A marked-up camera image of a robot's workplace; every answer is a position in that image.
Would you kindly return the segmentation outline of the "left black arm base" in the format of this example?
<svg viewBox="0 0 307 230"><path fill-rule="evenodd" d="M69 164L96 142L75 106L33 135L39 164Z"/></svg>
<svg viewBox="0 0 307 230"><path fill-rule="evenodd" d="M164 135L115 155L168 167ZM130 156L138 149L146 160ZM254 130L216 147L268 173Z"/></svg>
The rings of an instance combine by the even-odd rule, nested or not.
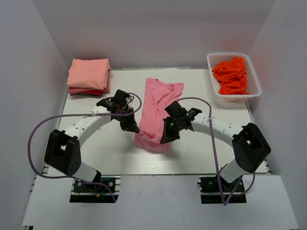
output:
<svg viewBox="0 0 307 230"><path fill-rule="evenodd" d="M101 176L102 185L83 184L79 180L74 180L71 188L70 203L93 203L105 204L115 203L120 192L119 175Z"/></svg>

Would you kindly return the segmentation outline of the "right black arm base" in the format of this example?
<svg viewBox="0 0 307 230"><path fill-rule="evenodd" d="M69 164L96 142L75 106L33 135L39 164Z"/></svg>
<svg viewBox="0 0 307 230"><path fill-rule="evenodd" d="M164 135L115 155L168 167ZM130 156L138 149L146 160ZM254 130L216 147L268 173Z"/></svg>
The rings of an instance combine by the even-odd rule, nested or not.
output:
<svg viewBox="0 0 307 230"><path fill-rule="evenodd" d="M236 184L239 182L236 190L229 200L229 204L243 204L247 202L246 195L241 195L245 191L244 184L241 179L236 179L232 183L227 184L221 179L222 191L224 194L224 200L228 199L228 196L235 188ZM218 187L218 181L216 176L206 176L200 177L197 182L200 193L201 193L201 203L202 204L222 204L222 199L220 196L220 191Z"/></svg>

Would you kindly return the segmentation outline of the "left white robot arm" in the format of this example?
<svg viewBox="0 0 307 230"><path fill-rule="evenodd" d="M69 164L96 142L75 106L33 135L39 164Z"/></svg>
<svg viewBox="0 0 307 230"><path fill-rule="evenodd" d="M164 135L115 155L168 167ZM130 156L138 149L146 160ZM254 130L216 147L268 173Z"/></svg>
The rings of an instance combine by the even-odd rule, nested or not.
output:
<svg viewBox="0 0 307 230"><path fill-rule="evenodd" d="M131 101L138 96L117 90L112 97L101 99L81 120L64 130L53 130L48 139L44 161L65 177L84 181L90 191L101 187L101 173L82 162L81 147L98 129L113 120L120 123L123 131L139 133L135 121L135 109Z"/></svg>

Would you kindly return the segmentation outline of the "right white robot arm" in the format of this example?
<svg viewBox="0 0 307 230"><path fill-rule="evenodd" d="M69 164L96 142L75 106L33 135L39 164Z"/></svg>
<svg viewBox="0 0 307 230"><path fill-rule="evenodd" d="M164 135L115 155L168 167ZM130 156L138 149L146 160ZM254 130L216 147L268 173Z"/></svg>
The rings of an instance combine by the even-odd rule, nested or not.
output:
<svg viewBox="0 0 307 230"><path fill-rule="evenodd" d="M177 101L171 103L165 111L164 130L160 143L166 144L180 139L180 131L191 130L210 135L233 148L234 159L222 170L216 179L217 187L228 191L234 181L246 173L254 173L271 153L271 148L258 126L248 123L236 126L210 116L200 109L186 110Z"/></svg>

